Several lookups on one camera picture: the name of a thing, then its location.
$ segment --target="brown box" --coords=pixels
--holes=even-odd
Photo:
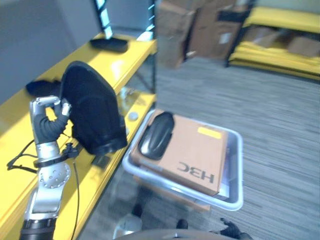
[[[157,36],[157,63],[178,68],[185,59],[185,41],[179,37]]]
[[[212,48],[209,50],[210,57],[225,59],[237,37],[241,24],[238,22],[218,21],[214,26],[214,38]]]
[[[221,27],[217,26],[220,23],[217,21],[218,13],[224,8],[231,8],[235,2],[235,0],[208,0],[198,10],[191,30],[187,56],[212,57],[216,55],[212,51],[217,41],[217,35],[219,35],[216,31],[221,31]]]
[[[215,1],[207,3],[199,9],[191,30],[188,56],[209,57],[214,36],[214,23],[217,19],[217,4]]]
[[[163,1],[157,8],[156,30],[158,35],[186,39],[195,11],[186,10]]]
[[[156,110],[148,125],[160,113],[161,110]],[[227,132],[179,115],[173,115],[173,119],[172,137],[160,160],[143,156],[138,143],[133,147],[131,159],[140,167],[201,193],[217,194],[226,157]]]
[[[313,40],[304,36],[295,37],[288,46],[288,52],[300,54],[307,57],[319,57],[320,41]]]
[[[196,10],[198,8],[201,8],[207,2],[207,0],[163,0],[163,1],[187,10]]]
[[[279,36],[280,32],[271,27],[252,26],[246,32],[243,40],[264,48],[269,48]]]

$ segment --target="yellow shelving unit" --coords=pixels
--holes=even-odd
[[[252,24],[320,33],[320,16],[315,13],[257,6],[243,26]]]
[[[252,9],[242,31],[251,25],[320,33],[320,15],[309,12],[258,6]],[[307,57],[290,53],[287,46],[274,42],[262,47],[242,40],[228,59],[232,65],[270,70],[304,78],[320,80],[320,57]]]
[[[113,87],[116,93],[130,80],[148,55],[156,52],[156,41],[136,41],[128,38],[129,49],[125,53],[113,53],[93,49],[88,43],[71,53],[62,61],[51,67],[44,74],[43,78],[60,78],[67,65],[73,61],[88,63],[99,72]],[[156,100],[154,94],[136,92],[136,98],[125,115],[125,124],[129,130],[127,135],[130,142],[142,122],[145,114]],[[0,154],[2,164],[0,166],[0,192],[3,193],[0,204],[0,239],[18,239],[23,221],[23,213],[26,209],[32,189],[36,186],[37,176],[30,172],[14,169],[7,171],[6,163],[14,158],[19,151],[33,139],[32,127],[29,117],[29,102],[32,98],[24,89],[0,105]],[[137,112],[138,119],[129,121],[128,114]],[[51,110],[47,112],[49,118],[54,117]],[[64,133],[71,136],[72,123],[69,122]],[[65,143],[73,141],[65,135],[58,139],[60,148]],[[79,179],[80,179],[80,209],[76,235],[79,234],[91,210],[97,202],[104,187],[110,180],[117,168],[125,148],[114,154],[108,155],[109,163],[106,169],[100,169],[91,162],[94,156],[82,150],[76,158]],[[35,146],[32,144],[26,153],[35,154]],[[31,157],[21,157],[16,164],[26,167],[33,167]],[[54,239],[68,240],[71,237],[75,223],[77,208],[77,192],[75,185],[75,174],[68,181],[64,192],[59,218],[56,223]]]
[[[100,33],[96,38],[104,37]],[[127,39],[128,50],[124,53],[104,51],[86,43],[66,58],[40,75],[39,79],[61,79],[66,67],[73,61],[82,61],[93,67],[113,87],[116,94],[126,85],[145,59],[157,51],[155,40],[137,41]]]

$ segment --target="gray plastic tray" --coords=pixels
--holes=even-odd
[[[148,120],[152,116],[154,110],[151,110],[146,117],[144,118],[140,128],[138,129],[136,135],[134,136],[130,146],[124,154],[122,165],[123,168],[141,178],[145,182],[167,189],[170,192],[175,192],[177,195],[182,195],[189,199],[192,199],[195,203],[201,205],[210,204],[212,206],[217,206],[219,208],[228,210],[228,211],[237,211],[239,210],[244,203],[244,194],[243,194],[243,140],[239,133],[236,131],[197,121],[203,123],[207,126],[212,126],[214,128],[222,129],[228,132],[227,147],[229,148],[229,153],[227,154],[227,159],[225,167],[228,167],[228,171],[225,171],[228,176],[223,176],[228,181],[228,190],[229,193],[224,195],[215,195],[210,196],[183,186],[177,182],[174,182],[170,179],[167,179],[157,173],[154,173],[150,170],[140,168],[139,166],[132,163],[130,159],[130,152],[139,140],[140,135],[143,133],[144,126],[147,124]]]

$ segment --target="black wire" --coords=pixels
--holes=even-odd
[[[37,158],[36,155],[32,155],[32,154],[29,154],[29,153],[24,153],[25,150],[27,150],[27,148],[34,142],[35,140],[31,140],[22,150],[21,152],[19,152],[19,154],[14,157],[12,160],[10,160],[6,166],[7,166],[7,170],[12,170],[12,169],[22,169],[22,170],[26,170],[28,172],[31,172],[31,173],[37,173],[36,170],[30,168],[30,167],[26,167],[26,166],[22,166],[22,165],[14,165],[15,162],[20,158],[20,157],[23,157],[23,156],[29,156],[29,157],[33,157],[33,158]]]
[[[32,157],[32,158],[38,158],[38,156],[36,156],[36,155],[32,155],[32,154],[29,154],[29,153],[24,153],[24,154],[21,154],[21,157],[23,157],[23,156],[28,156],[28,157]]]
[[[65,135],[65,136],[67,136],[68,138],[71,138],[71,136],[65,134],[64,132],[62,133],[62,135]]]
[[[75,180],[76,180],[76,188],[77,188],[77,207],[76,207],[76,216],[75,216],[75,223],[74,223],[74,228],[73,228],[73,233],[72,233],[72,237],[71,240],[74,239],[75,233],[76,233],[76,228],[77,228],[77,223],[78,223],[78,216],[79,216],[79,207],[80,207],[80,186],[79,186],[79,178],[78,178],[78,171],[77,171],[77,167],[76,167],[76,162],[73,161],[73,168],[74,168],[74,172],[75,172]]]

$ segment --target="black mouse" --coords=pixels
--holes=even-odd
[[[157,115],[148,126],[138,144],[140,153],[152,160],[160,160],[172,137],[175,121],[172,113],[163,112]]]

